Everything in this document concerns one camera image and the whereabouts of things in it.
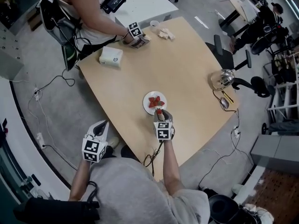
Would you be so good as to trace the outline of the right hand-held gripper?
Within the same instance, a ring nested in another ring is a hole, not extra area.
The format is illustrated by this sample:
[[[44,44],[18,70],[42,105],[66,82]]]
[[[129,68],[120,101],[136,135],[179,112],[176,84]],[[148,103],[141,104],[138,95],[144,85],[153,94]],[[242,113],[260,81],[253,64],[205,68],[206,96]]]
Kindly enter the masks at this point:
[[[166,111],[162,110],[162,121],[160,114],[154,113],[154,131],[158,140],[171,140],[174,136],[173,117]]]

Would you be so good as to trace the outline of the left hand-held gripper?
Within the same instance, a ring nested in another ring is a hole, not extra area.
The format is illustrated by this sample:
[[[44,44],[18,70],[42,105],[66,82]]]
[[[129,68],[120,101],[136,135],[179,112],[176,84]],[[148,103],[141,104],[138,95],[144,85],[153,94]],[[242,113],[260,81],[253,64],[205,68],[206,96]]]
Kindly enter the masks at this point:
[[[82,142],[82,158],[98,163],[106,152],[109,122],[99,121],[91,125]]]

